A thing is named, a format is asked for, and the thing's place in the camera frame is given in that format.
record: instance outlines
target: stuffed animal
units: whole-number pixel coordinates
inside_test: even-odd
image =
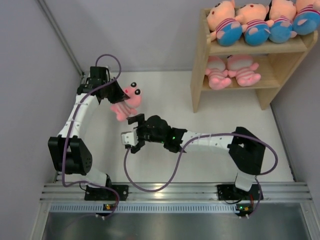
[[[293,21],[293,30],[299,35],[315,31],[320,24],[320,0],[296,0],[297,15]]]
[[[205,75],[208,76],[209,86],[213,90],[221,90],[231,84],[226,64],[217,56],[209,56]]]
[[[125,94],[130,98],[111,105],[111,111],[116,113],[116,119],[120,122],[126,120],[130,115],[136,115],[137,107],[140,106],[142,97],[141,90],[137,88],[135,82],[131,83],[130,87],[124,89]]]
[[[229,77],[235,77],[241,87],[252,86],[261,79],[261,75],[254,72],[259,64],[254,62],[254,58],[250,55],[228,56],[226,65]]]
[[[251,46],[258,46],[268,40],[273,20],[265,21],[269,6],[250,3],[240,7],[235,15],[242,16],[240,23],[244,32],[244,40]]]
[[[269,8],[266,20],[274,20],[269,39],[274,43],[282,44],[297,36],[292,24],[297,13],[295,4],[290,0],[272,0]]]
[[[211,41],[217,39],[221,46],[231,46],[242,35],[239,22],[241,16],[235,17],[235,0],[222,1],[212,8],[207,16]]]

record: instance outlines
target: blue pants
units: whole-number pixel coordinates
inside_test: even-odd
[[[276,43],[282,44],[288,41],[291,38],[291,32],[293,30],[292,24],[290,26],[281,26],[284,21],[277,21],[272,27],[270,27],[270,36],[269,39]]]
[[[298,22],[303,19],[305,19],[306,22],[299,26]],[[307,35],[315,31],[319,24],[320,14],[318,12],[307,11],[295,17],[293,20],[293,30],[298,35]]]
[[[254,34],[249,34],[249,31],[252,28],[257,28],[258,31]],[[269,26],[267,24],[258,24],[251,26],[246,30],[244,34],[245,42],[251,46],[258,46],[265,43],[270,35],[270,33],[266,30],[269,30]]]
[[[231,28],[232,23],[226,25],[221,29],[221,31],[224,31],[224,35],[221,39],[217,39],[217,42],[221,46],[231,46],[238,41],[242,35],[242,26]]]

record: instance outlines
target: wooden shelf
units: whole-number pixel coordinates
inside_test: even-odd
[[[300,36],[291,38],[289,41],[276,44],[267,41],[260,46],[250,46],[245,43],[242,37],[238,42],[232,46],[220,46],[217,41],[210,45],[210,55],[235,55],[235,54],[279,54],[279,53],[301,53],[307,50],[306,45]]]
[[[223,90],[255,89],[260,107],[265,110],[285,85],[303,59],[318,40],[318,32],[296,36],[281,44],[267,41],[260,46],[250,46],[241,38],[232,46],[220,46],[217,41],[211,42],[207,15],[210,9],[200,12],[196,53],[194,57],[190,83],[193,112],[196,113],[200,103],[201,92],[213,91],[205,76],[209,56],[226,57],[228,55],[250,54],[259,63],[256,71],[261,80],[253,86],[241,87],[235,79]]]
[[[273,67],[270,64],[269,58],[267,56],[259,56],[254,58],[255,62],[259,63],[259,68],[255,71],[258,74],[261,74],[261,80],[252,86],[240,86],[235,78],[232,78],[232,83],[224,88],[223,90],[231,89],[272,89],[279,88],[281,85],[278,82],[277,78],[274,75]],[[202,91],[213,91],[209,87],[208,77],[204,76]]]

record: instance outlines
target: wall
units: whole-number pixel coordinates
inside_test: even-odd
[[[97,56],[110,53],[125,71],[163,71],[192,68],[200,9],[212,8],[220,0],[46,2],[83,69]],[[269,0],[254,2],[269,4]],[[236,0],[238,6],[247,3]]]
[[[48,139],[80,81],[34,0],[1,1],[0,73],[0,239],[23,240],[54,174]]]
[[[273,101],[296,178],[306,181],[320,213],[320,42]]]

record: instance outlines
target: gray floor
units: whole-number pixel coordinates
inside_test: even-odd
[[[299,204],[262,204],[251,219],[221,214],[51,213],[43,240],[308,240]]]

